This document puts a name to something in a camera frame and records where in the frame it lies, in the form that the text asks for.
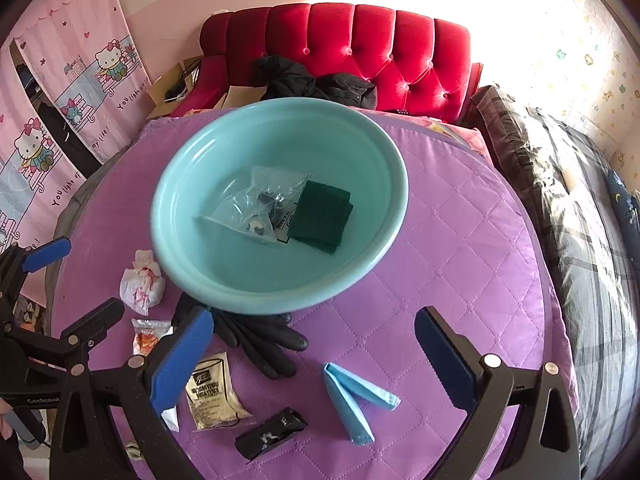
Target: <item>black glove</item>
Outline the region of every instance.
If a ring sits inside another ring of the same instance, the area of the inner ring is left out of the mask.
[[[211,312],[214,333],[231,348],[241,346],[254,365],[270,379],[293,377],[296,365],[280,348],[296,352],[306,349],[309,341],[289,326],[291,314],[276,316],[245,316],[201,305],[184,292],[175,307],[172,325],[178,326],[194,306]]]

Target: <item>metal screw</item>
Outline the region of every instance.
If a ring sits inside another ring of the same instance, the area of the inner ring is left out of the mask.
[[[74,365],[73,368],[71,368],[71,375],[73,376],[78,376],[78,375],[82,375],[84,373],[84,365],[81,364],[77,364]]]
[[[484,356],[484,364],[489,368],[497,368],[502,364],[502,359],[500,359],[496,354],[487,354]]]
[[[140,368],[144,363],[145,358],[142,355],[134,355],[127,361],[129,368]]]
[[[545,370],[551,375],[558,375],[559,372],[558,365],[551,362],[545,363]]]

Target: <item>pillow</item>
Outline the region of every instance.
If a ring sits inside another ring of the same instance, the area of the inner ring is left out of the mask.
[[[628,256],[636,272],[640,271],[640,224],[638,199],[628,193],[618,174],[609,170],[607,188],[613,211],[618,218]]]

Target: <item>crumpled tissue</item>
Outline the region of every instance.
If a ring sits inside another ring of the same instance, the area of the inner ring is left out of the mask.
[[[132,310],[148,316],[163,294],[164,278],[153,251],[136,251],[133,269],[126,269],[120,280],[120,299]]]

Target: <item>snack packet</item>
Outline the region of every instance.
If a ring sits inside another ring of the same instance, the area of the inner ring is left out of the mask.
[[[171,321],[132,319],[131,323],[136,334],[133,339],[133,355],[148,356],[161,337],[174,333]]]
[[[200,361],[186,390],[196,430],[254,423],[254,416],[242,407],[231,385],[226,352]]]
[[[174,327],[171,326],[171,321],[132,319],[131,323],[135,334],[133,338],[133,355],[148,356],[161,338],[174,333]],[[176,433],[180,431],[180,427],[178,426],[178,411],[175,407],[164,410],[164,412],[162,412],[162,419],[171,431],[175,431]]]

